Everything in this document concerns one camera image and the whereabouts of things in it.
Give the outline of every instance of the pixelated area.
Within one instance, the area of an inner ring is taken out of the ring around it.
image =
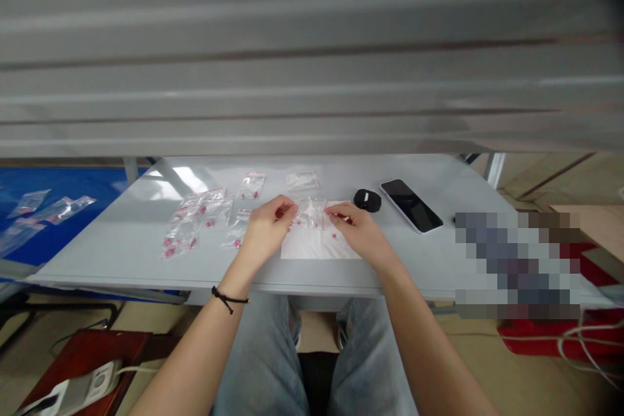
[[[456,242],[468,263],[458,272],[456,309],[467,319],[577,319],[581,242],[577,214],[456,213]]]

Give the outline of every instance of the left hand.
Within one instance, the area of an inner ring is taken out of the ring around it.
[[[297,209],[290,198],[278,195],[253,210],[239,257],[260,268],[281,247]]]

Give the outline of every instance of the light blue jeans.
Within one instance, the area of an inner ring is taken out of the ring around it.
[[[294,347],[299,314],[287,296],[258,293],[250,300],[211,414],[309,414]],[[329,414],[417,414],[385,300],[351,299],[337,320],[349,339],[333,372]]]

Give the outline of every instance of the black string bracelet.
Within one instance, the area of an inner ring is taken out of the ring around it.
[[[232,310],[232,308],[229,306],[228,302],[233,302],[235,304],[249,304],[249,298],[247,299],[231,299],[229,297],[227,297],[224,294],[221,294],[219,292],[219,290],[213,286],[213,296],[216,297],[217,299],[221,299],[221,302],[223,302],[226,307],[227,310],[229,310],[229,314],[232,315],[234,313],[234,310]]]

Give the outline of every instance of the black phone screen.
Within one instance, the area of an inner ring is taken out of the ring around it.
[[[421,233],[439,228],[444,223],[418,196],[400,179],[382,184],[392,201],[405,213]]]

